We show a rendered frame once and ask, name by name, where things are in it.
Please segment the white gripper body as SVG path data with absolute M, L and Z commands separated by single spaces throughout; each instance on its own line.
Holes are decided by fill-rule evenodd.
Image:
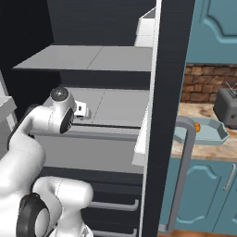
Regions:
M 91 118 L 91 110 L 88 106 L 84 106 L 81 109 L 81 115 L 83 119 L 90 119 Z

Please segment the grey fridge shelf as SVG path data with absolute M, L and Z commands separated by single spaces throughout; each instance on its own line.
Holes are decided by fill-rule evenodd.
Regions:
M 134 46 L 50 45 L 16 69 L 150 71 L 152 49 Z
M 148 104 L 149 92 L 144 90 L 116 90 L 69 88 L 77 101 L 87 104 L 90 119 L 75 118 L 74 124 L 96 126 L 140 127 Z

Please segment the grey fridge crisper drawer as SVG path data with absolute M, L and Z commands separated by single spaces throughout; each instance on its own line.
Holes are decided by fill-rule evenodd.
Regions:
M 33 130 L 47 167 L 142 174 L 132 162 L 138 130 L 73 126 L 64 134 Z

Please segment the black fridge door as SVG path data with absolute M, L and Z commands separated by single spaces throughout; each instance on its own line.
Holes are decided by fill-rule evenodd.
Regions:
M 139 237 L 157 237 L 195 0 L 156 0 Z

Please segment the black fridge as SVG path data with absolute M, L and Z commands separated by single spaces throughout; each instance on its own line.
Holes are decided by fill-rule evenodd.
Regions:
M 17 118 L 22 119 L 31 106 L 50 106 L 50 93 L 57 87 L 149 92 L 151 70 L 16 69 L 16 65 L 50 45 L 134 46 L 138 19 L 154 4 L 155 0 L 0 0 L 0 75 L 16 103 Z M 142 126 L 73 121 L 71 128 L 139 133 Z

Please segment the teal tupperware container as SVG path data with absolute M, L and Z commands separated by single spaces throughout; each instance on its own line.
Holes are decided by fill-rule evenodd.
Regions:
M 200 131 L 196 133 L 194 144 L 219 146 L 230 137 L 224 124 L 214 118 L 191 117 L 191 120 L 200 125 Z

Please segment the white door bin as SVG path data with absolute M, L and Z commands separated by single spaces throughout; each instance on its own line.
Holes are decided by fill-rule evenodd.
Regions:
M 142 127 L 140 128 L 136 145 L 134 147 L 134 154 L 132 158 L 132 164 L 135 166 L 143 166 L 145 159 L 145 147 L 146 147 L 146 134 L 147 134 L 147 120 L 148 109 L 145 110 Z
M 156 9 L 152 8 L 138 20 L 135 47 L 153 47 Z

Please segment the black freezer drawer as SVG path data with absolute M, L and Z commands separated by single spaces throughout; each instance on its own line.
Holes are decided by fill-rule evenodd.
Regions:
M 133 229 L 137 229 L 138 237 L 142 199 L 141 174 L 45 167 L 40 177 L 46 176 L 90 183 L 94 189 L 93 202 L 132 205 L 134 200 L 138 199 L 139 207 L 133 212 L 90 207 L 81 211 L 85 223 L 92 231 L 132 233 Z

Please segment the teal base cupboard door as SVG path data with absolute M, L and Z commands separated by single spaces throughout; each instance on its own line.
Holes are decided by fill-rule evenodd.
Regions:
M 221 208 L 213 232 L 237 235 L 237 175 Z
M 227 192 L 223 191 L 231 163 L 192 159 L 189 163 L 175 228 L 209 231 L 214 228 Z

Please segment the grey toaster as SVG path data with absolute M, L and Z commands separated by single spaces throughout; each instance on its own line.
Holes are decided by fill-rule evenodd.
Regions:
M 237 130 L 237 89 L 219 89 L 213 110 L 226 127 Z

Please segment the teal wall cupboard door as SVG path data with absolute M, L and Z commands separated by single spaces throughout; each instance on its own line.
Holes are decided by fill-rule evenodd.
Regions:
M 187 62 L 237 64 L 237 0 L 195 0 Z

